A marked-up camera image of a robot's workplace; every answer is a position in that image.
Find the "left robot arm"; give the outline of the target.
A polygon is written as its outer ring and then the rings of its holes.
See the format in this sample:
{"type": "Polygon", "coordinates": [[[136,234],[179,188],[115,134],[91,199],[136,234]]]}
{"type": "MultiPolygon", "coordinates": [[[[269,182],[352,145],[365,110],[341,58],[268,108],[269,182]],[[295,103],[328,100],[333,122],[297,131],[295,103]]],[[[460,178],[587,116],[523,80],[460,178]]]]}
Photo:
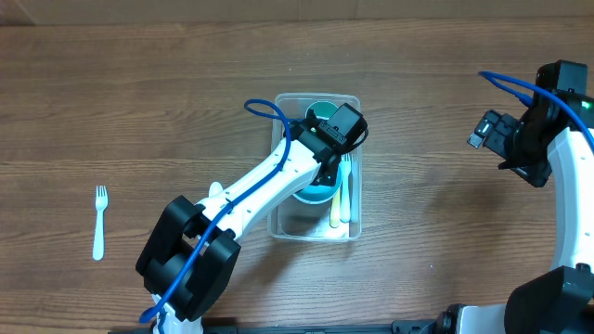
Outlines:
{"type": "Polygon", "coordinates": [[[344,183],[344,155],[368,137],[361,112],[348,103],[327,119],[289,119],[274,103],[270,118],[284,135],[270,155],[231,186],[197,203],[184,196],[163,210],[136,262],[154,304],[139,317],[155,333],[201,333],[202,316],[225,291],[239,241],[285,199],[311,185],[344,183]]]}

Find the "yellow plastic fork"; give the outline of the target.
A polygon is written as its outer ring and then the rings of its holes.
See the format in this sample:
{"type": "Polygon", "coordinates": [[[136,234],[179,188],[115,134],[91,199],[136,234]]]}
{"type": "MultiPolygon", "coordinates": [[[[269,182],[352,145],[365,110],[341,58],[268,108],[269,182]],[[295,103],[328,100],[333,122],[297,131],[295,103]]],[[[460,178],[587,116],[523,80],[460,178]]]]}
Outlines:
{"type": "Polygon", "coordinates": [[[338,228],[341,223],[341,190],[338,189],[333,196],[330,214],[329,225],[331,228],[338,228]]]}

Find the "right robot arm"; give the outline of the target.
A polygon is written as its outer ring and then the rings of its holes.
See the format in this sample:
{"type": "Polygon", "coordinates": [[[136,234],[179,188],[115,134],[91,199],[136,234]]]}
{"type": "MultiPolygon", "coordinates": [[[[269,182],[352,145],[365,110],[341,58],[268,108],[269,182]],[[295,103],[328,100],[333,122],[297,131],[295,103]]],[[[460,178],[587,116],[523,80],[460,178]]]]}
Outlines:
{"type": "Polygon", "coordinates": [[[549,271],[516,288],[506,302],[452,304],[425,333],[590,333],[593,330],[593,99],[588,67],[557,60],[534,83],[481,72],[526,107],[516,119],[489,110],[468,138],[502,158],[534,187],[555,186],[556,243],[549,271]]]}

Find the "white plastic spoon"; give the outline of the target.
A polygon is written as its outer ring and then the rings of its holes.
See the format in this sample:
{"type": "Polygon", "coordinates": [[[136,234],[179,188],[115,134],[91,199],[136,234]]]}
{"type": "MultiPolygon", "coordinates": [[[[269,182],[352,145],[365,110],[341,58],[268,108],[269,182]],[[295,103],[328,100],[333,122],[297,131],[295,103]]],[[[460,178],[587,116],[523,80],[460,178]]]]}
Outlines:
{"type": "Polygon", "coordinates": [[[224,188],[222,186],[221,183],[214,181],[210,184],[209,187],[209,191],[208,191],[208,197],[214,197],[217,196],[219,193],[223,192],[224,188]]]}

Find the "light blue bowl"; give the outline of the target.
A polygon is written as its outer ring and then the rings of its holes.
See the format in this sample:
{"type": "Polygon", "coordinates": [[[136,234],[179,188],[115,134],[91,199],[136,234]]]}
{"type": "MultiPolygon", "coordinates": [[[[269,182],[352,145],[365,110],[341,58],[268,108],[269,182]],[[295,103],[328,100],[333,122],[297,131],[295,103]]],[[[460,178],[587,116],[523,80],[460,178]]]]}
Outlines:
{"type": "Polygon", "coordinates": [[[340,188],[341,184],[335,186],[310,185],[296,192],[293,196],[305,204],[318,205],[332,200],[340,188]]]}

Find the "light blue plastic fork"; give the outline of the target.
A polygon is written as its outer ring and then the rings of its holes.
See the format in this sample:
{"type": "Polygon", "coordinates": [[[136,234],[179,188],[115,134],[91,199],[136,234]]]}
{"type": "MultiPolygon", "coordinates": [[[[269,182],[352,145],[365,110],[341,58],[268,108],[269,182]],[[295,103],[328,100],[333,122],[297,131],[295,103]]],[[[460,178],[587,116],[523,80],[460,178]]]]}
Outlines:
{"type": "Polygon", "coordinates": [[[348,223],[351,219],[350,209],[350,195],[349,195],[349,180],[352,171],[351,157],[349,154],[344,154],[341,161],[341,172],[342,172],[342,194],[340,204],[340,219],[343,223],[348,223]]]}

